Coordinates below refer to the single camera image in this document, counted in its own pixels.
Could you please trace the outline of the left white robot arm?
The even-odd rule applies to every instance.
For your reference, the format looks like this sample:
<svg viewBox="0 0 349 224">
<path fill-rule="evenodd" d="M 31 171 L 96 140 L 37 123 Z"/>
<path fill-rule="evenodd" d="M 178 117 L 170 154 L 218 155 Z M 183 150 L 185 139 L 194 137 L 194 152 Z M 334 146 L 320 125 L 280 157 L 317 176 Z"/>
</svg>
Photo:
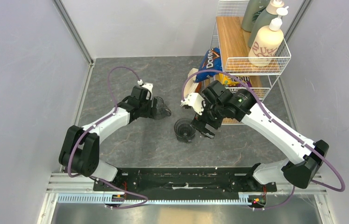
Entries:
<svg viewBox="0 0 349 224">
<path fill-rule="evenodd" d="M 118 129 L 138 118 L 153 118 L 157 101 L 152 95 L 153 84 L 134 86 L 129 96 L 108 114 L 83 127 L 73 125 L 67 130 L 58 158 L 61 165 L 85 177 L 105 180 L 115 191 L 122 187 L 118 168 L 100 159 L 100 144 Z"/>
</svg>

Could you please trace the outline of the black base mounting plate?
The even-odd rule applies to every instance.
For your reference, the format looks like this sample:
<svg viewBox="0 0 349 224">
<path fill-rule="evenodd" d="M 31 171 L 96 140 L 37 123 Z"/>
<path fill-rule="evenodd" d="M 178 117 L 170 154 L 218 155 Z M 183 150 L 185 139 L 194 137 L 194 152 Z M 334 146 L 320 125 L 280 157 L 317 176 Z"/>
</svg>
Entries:
<svg viewBox="0 0 349 224">
<path fill-rule="evenodd" d="M 274 183 L 262 185 L 254 167 L 120 168 L 112 184 L 125 189 L 127 200 L 237 199 L 242 193 L 276 192 Z"/>
</svg>

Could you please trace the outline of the yellow M&M's candy bag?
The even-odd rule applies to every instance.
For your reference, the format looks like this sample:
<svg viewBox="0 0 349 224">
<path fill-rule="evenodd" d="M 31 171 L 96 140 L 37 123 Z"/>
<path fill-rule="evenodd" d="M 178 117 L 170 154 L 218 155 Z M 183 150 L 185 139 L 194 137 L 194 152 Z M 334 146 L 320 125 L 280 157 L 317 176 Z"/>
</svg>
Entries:
<svg viewBox="0 0 349 224">
<path fill-rule="evenodd" d="M 249 76 L 237 76 L 237 78 L 241 80 L 243 83 L 245 83 L 248 87 L 252 87 L 252 83 Z M 240 82 L 238 82 L 236 79 L 225 76 L 223 74 L 220 74 L 220 82 L 225 87 L 242 87 Z"/>
</svg>

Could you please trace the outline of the dark transparent coffee dripper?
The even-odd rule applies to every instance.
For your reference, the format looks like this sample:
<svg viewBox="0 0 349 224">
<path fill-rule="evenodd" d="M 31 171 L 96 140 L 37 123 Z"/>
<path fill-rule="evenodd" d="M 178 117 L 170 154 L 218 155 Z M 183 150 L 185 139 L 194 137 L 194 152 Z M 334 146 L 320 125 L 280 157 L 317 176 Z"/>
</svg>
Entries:
<svg viewBox="0 0 349 224">
<path fill-rule="evenodd" d="M 191 119 L 181 118 L 174 125 L 174 132 L 179 142 L 191 143 L 195 137 L 196 130 L 191 126 Z"/>
</svg>

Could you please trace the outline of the dark green bottle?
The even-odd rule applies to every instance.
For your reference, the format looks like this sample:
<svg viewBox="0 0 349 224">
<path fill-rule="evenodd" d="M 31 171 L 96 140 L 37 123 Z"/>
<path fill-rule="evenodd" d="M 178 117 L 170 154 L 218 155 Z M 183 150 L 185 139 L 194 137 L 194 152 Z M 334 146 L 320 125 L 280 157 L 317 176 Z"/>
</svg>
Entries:
<svg viewBox="0 0 349 224">
<path fill-rule="evenodd" d="M 251 32 L 255 21 L 262 11 L 268 6 L 269 0 L 249 0 L 242 20 L 241 28 Z"/>
</svg>

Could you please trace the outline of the cream pump bottle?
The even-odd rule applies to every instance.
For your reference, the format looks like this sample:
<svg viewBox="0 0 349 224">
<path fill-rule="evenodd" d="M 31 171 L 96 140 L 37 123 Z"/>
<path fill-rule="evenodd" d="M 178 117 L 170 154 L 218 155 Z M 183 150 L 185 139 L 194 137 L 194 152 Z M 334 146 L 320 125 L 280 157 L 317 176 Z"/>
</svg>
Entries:
<svg viewBox="0 0 349 224">
<path fill-rule="evenodd" d="M 249 61 L 252 65 L 265 67 L 273 60 L 284 39 L 281 17 L 279 15 L 272 19 L 269 25 L 258 30 L 249 52 Z"/>
</svg>

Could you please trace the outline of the clear glass carafe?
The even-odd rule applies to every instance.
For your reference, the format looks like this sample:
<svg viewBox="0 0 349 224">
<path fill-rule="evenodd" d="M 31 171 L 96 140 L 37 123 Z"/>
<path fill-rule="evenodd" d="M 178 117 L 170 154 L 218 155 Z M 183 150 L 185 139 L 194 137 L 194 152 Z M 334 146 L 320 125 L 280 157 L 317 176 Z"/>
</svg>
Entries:
<svg viewBox="0 0 349 224">
<path fill-rule="evenodd" d="M 166 117 L 170 117 L 172 115 L 171 110 L 169 107 L 165 104 L 164 100 L 161 97 L 157 98 L 157 119 L 160 120 Z"/>
</svg>

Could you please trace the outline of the aluminium frame rail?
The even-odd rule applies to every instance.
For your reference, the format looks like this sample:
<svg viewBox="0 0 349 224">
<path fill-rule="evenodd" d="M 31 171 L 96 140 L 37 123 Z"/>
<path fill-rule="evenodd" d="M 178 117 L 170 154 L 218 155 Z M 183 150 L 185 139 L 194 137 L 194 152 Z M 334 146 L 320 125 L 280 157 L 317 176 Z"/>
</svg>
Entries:
<svg viewBox="0 0 349 224">
<path fill-rule="evenodd" d="M 201 189 L 188 186 L 175 192 L 188 198 L 117 200 L 113 191 L 94 191 L 86 177 L 53 173 L 43 200 L 39 224 L 334 224 L 327 191 L 318 185 L 297 189 L 278 183 L 267 195 L 263 211 L 251 208 L 257 192 L 236 193 L 232 198 L 202 199 Z"/>
</svg>

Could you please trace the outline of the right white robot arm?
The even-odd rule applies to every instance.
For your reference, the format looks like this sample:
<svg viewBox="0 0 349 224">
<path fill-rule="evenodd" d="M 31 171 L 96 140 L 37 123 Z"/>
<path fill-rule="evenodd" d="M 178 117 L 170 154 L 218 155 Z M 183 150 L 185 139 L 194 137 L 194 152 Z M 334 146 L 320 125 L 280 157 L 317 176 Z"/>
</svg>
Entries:
<svg viewBox="0 0 349 224">
<path fill-rule="evenodd" d="M 306 189 L 329 149 L 324 140 L 313 141 L 296 132 L 257 102 L 247 89 L 233 93 L 219 81 L 213 81 L 201 94 L 190 93 L 181 103 L 194 109 L 191 125 L 208 138 L 213 139 L 214 133 L 206 125 L 218 129 L 223 119 L 236 119 L 258 131 L 284 153 L 286 159 L 282 161 L 256 165 L 246 177 L 246 185 L 252 191 L 279 180 Z"/>
</svg>

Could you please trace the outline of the green pump bottle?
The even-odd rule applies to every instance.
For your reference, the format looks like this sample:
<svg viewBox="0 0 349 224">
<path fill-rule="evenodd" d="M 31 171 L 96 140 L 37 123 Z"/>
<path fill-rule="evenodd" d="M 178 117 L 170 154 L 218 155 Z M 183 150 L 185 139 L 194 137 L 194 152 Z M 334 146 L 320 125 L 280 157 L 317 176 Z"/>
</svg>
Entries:
<svg viewBox="0 0 349 224">
<path fill-rule="evenodd" d="M 249 48 L 252 48 L 258 31 L 264 26 L 269 26 L 273 19 L 279 17 L 279 15 L 277 14 L 277 9 L 282 7 L 284 7 L 284 2 L 282 0 L 269 1 L 268 6 L 261 12 L 254 24 L 250 38 L 248 40 Z"/>
</svg>

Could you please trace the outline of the stack of paper filters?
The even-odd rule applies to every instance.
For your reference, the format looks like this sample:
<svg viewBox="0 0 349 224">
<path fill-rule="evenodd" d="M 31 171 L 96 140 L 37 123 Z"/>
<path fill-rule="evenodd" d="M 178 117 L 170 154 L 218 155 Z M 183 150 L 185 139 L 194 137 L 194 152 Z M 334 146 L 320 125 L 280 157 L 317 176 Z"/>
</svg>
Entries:
<svg viewBox="0 0 349 224">
<path fill-rule="evenodd" d="M 192 68 L 187 77 L 190 77 L 192 74 L 198 72 L 197 68 Z M 199 92 L 199 83 L 196 82 L 196 76 L 193 76 L 190 80 L 187 81 L 184 88 L 184 98 L 186 98 L 190 93 Z"/>
</svg>

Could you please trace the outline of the blue Doritos chip bag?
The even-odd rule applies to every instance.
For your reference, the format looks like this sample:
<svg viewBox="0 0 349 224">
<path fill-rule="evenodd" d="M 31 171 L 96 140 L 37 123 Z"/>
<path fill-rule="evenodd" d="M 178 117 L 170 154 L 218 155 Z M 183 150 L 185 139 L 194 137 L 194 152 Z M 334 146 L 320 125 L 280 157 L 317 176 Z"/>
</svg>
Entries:
<svg viewBox="0 0 349 224">
<path fill-rule="evenodd" d="M 222 62 L 221 62 L 221 51 L 219 47 L 209 49 L 200 66 L 199 71 L 202 70 L 219 70 L 222 71 Z M 207 79 L 213 78 L 217 73 L 216 72 L 203 72 L 196 75 L 195 82 L 199 83 Z"/>
</svg>

